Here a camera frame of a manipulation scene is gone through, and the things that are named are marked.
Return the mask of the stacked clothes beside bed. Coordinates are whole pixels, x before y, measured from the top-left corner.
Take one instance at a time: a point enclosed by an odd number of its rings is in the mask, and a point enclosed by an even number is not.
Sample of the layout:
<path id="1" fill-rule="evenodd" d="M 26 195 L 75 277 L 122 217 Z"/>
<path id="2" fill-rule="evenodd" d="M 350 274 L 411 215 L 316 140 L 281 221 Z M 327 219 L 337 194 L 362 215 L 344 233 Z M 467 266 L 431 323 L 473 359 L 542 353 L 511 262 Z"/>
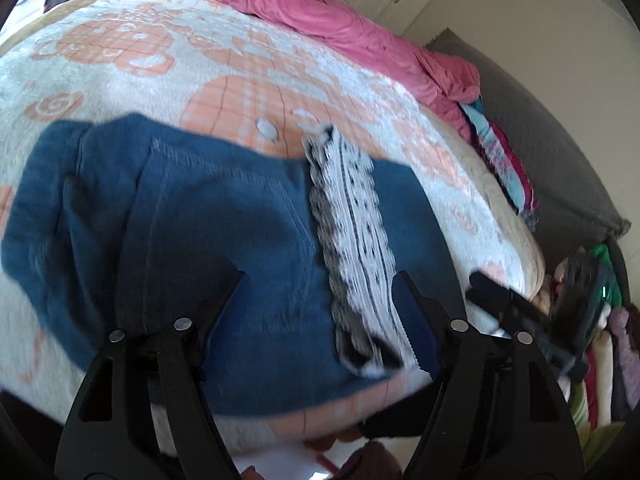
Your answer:
<path id="1" fill-rule="evenodd" d="M 613 244 L 580 252 L 601 259 L 615 273 L 596 334 L 586 351 L 586 377 L 581 382 L 562 374 L 559 377 L 585 467 L 590 469 L 630 424 L 639 405 L 639 310 L 628 299 L 626 266 Z M 544 278 L 533 298 L 533 305 L 544 314 L 550 312 L 560 296 L 568 259 Z"/>

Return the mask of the grey padded headboard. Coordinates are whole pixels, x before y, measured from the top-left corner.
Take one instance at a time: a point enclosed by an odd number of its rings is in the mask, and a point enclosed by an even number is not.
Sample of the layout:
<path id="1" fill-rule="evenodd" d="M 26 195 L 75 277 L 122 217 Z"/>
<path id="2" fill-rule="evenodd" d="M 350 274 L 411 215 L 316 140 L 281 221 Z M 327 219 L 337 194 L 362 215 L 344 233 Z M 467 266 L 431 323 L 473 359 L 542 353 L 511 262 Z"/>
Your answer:
<path id="1" fill-rule="evenodd" d="M 485 115 L 506 134 L 532 182 L 538 200 L 534 237 L 549 268 L 578 248 L 627 234 L 631 222 L 618 212 L 582 150 L 532 92 L 448 28 L 426 47 L 458 56 L 480 72 Z"/>

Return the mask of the white orange fleece blanket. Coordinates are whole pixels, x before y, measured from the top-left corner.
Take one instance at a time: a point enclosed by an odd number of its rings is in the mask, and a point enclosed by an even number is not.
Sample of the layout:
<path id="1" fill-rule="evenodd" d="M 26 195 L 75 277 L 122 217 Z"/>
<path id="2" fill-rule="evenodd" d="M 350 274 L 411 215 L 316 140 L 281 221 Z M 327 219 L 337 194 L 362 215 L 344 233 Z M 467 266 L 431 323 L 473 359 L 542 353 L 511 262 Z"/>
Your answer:
<path id="1" fill-rule="evenodd" d="M 35 142 L 62 118 L 138 112 L 274 157 L 323 124 L 409 165 L 458 279 L 481 270 L 533 297 L 544 257 L 484 162 L 398 82 L 214 0 L 96 0 L 1 57 L 1 208 Z"/>

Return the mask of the beige bed sheet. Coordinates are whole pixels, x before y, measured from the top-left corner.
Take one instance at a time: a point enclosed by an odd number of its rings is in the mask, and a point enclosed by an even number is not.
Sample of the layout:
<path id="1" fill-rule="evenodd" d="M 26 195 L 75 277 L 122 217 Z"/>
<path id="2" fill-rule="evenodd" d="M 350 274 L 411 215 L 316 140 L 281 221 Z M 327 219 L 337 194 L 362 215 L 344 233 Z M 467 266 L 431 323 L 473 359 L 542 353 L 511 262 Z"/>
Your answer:
<path id="1" fill-rule="evenodd" d="M 20 29 L 17 29 L 14 34 L 6 38 L 0 47 L 0 56 L 6 55 L 9 50 L 15 48 L 18 44 L 39 32 L 41 29 L 46 28 L 58 21 L 61 21 L 66 16 L 83 9 L 86 6 L 91 6 L 96 0 L 70 0 L 55 6 L 52 10 L 43 13 L 39 18 L 31 21 Z"/>

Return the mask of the pink duvet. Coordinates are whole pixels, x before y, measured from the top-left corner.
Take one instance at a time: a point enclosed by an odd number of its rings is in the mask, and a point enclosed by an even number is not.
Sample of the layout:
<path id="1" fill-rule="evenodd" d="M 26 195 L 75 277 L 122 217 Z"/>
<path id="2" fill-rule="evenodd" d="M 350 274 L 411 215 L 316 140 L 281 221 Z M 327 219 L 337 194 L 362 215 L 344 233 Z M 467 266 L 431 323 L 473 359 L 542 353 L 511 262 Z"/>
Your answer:
<path id="1" fill-rule="evenodd" d="M 399 82 L 463 140 L 473 140 L 469 119 L 461 108 L 480 97 L 480 72 L 472 63 L 419 47 L 338 0 L 215 1 L 293 29 Z"/>

